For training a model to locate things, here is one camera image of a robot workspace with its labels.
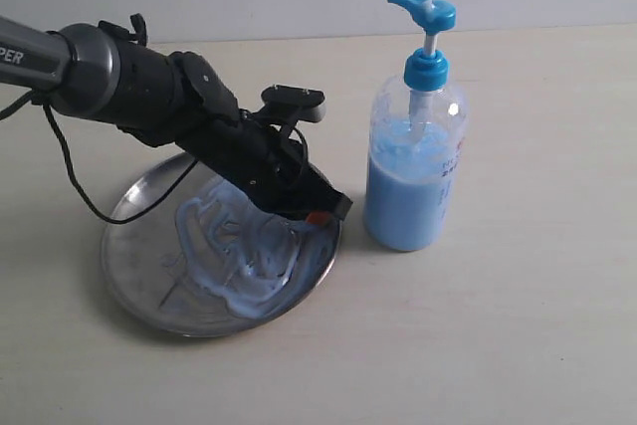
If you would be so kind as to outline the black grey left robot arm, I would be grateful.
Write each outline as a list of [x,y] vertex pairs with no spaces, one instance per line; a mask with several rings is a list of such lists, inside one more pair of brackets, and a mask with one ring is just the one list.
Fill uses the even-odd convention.
[[322,92],[273,85],[248,111],[202,56],[155,52],[142,16],[130,22],[43,32],[3,19],[1,80],[24,93],[2,116],[33,104],[47,119],[111,124],[147,146],[180,147],[264,212],[311,224],[346,217],[351,200],[311,164],[298,128],[322,120]]

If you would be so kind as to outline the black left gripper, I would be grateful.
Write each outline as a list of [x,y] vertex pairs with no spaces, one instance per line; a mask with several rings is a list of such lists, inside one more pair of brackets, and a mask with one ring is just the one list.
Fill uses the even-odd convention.
[[323,225],[343,221],[353,204],[317,170],[310,170],[305,138],[290,138],[249,118],[236,126],[208,120],[178,140],[178,146],[243,191],[263,211]]

